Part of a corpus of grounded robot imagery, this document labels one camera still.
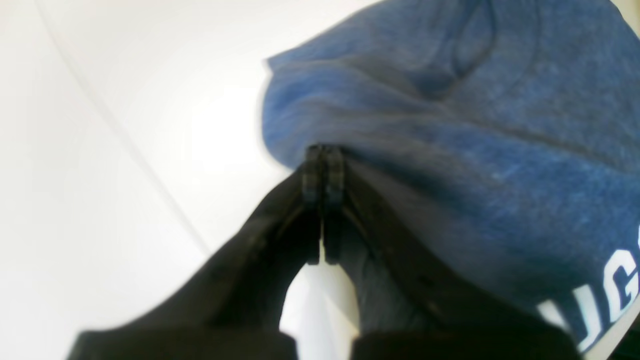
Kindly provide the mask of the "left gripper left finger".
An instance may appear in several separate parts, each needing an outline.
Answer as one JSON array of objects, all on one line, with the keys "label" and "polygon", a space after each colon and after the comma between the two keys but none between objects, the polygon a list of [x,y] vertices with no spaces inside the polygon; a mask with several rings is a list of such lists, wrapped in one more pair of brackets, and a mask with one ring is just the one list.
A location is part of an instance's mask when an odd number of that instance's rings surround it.
[{"label": "left gripper left finger", "polygon": [[290,284],[318,264],[322,146],[259,203],[183,287],[119,328],[81,333],[70,360],[295,360],[279,330]]}]

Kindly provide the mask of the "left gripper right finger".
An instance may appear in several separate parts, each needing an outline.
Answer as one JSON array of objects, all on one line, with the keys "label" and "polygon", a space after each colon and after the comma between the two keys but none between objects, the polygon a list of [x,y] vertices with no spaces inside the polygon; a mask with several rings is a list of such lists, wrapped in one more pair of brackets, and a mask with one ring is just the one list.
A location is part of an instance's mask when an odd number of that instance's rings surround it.
[{"label": "left gripper right finger", "polygon": [[322,148],[326,260],[336,264],[350,225],[393,282],[433,326],[378,332],[353,342],[352,360],[578,360],[557,326],[519,311],[470,283],[431,253],[393,208],[357,174],[337,146]]}]

